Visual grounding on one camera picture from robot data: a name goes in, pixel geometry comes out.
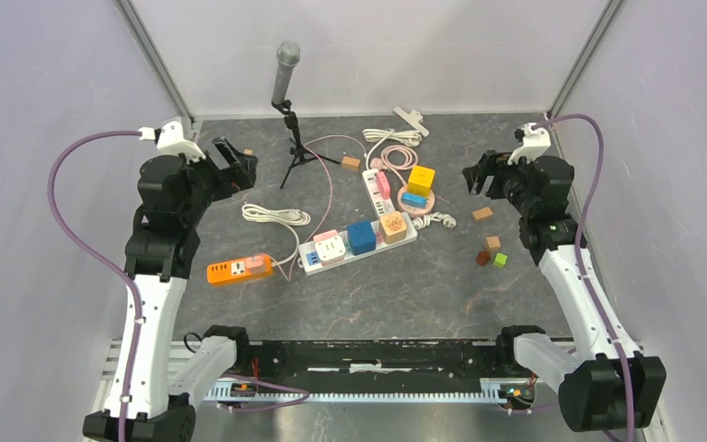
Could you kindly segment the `beige dragon cube adapter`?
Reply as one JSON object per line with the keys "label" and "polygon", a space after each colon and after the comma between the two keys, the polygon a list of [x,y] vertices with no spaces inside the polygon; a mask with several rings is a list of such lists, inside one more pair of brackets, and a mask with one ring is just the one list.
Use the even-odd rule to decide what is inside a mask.
{"label": "beige dragon cube adapter", "polygon": [[391,212],[378,220],[379,235],[385,244],[393,244],[407,238],[408,227],[402,213]]}

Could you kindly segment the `white cube adapter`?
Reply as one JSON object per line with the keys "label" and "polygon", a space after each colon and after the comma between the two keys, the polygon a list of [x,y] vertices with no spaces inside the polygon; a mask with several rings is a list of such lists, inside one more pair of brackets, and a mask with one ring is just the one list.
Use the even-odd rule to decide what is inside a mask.
{"label": "white cube adapter", "polygon": [[342,261],[347,252],[345,242],[340,235],[316,241],[315,249],[320,263],[324,266]]}

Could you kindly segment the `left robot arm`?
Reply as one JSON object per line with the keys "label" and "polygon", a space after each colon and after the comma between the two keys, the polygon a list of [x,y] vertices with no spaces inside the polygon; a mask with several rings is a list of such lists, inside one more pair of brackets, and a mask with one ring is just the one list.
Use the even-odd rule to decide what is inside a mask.
{"label": "left robot arm", "polygon": [[181,369],[168,373],[174,321],[201,243],[197,226],[212,203],[256,182],[254,155],[223,138],[214,147],[225,167],[209,154],[190,160],[180,153],[151,158],[140,169],[141,203],[125,247],[129,299],[121,352],[110,394],[84,420],[86,438],[189,441],[197,409],[215,382],[252,367],[246,330],[214,325]]}

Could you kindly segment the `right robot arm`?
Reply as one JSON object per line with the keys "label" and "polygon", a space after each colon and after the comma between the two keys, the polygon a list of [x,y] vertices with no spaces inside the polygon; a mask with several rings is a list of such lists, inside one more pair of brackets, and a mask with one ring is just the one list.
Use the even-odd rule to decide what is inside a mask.
{"label": "right robot arm", "polygon": [[655,415],[666,368],[624,330],[605,296],[580,224],[568,213],[574,168],[554,156],[514,160],[485,152],[463,170],[469,192],[505,199],[519,213],[519,235],[550,283],[574,339],[569,353],[537,326],[503,328],[494,354],[507,376],[525,369],[558,396],[575,432],[645,428]]}

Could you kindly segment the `pink cube adapter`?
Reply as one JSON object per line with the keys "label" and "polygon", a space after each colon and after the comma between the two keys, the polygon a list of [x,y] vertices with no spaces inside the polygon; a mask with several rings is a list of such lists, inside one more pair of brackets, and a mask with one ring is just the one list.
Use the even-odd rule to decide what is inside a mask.
{"label": "pink cube adapter", "polygon": [[321,242],[326,239],[330,238],[335,238],[339,235],[339,232],[336,229],[331,229],[327,230],[324,232],[321,232],[313,237],[313,242]]}

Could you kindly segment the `long white power strip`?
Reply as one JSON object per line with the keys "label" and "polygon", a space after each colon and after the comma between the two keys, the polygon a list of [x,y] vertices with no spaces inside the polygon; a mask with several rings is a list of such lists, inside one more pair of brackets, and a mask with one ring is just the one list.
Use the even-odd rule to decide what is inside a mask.
{"label": "long white power strip", "polygon": [[356,222],[343,230],[328,230],[298,247],[299,266],[307,276],[372,257],[410,244],[418,230],[404,212],[391,212],[375,221]]}

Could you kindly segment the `blue cube adapter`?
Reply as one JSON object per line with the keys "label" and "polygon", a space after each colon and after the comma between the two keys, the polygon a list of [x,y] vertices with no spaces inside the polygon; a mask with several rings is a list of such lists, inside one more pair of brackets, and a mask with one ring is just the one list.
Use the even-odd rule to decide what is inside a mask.
{"label": "blue cube adapter", "polygon": [[368,221],[361,221],[347,227],[348,244],[351,253],[358,256],[374,251],[377,246],[377,235]]}

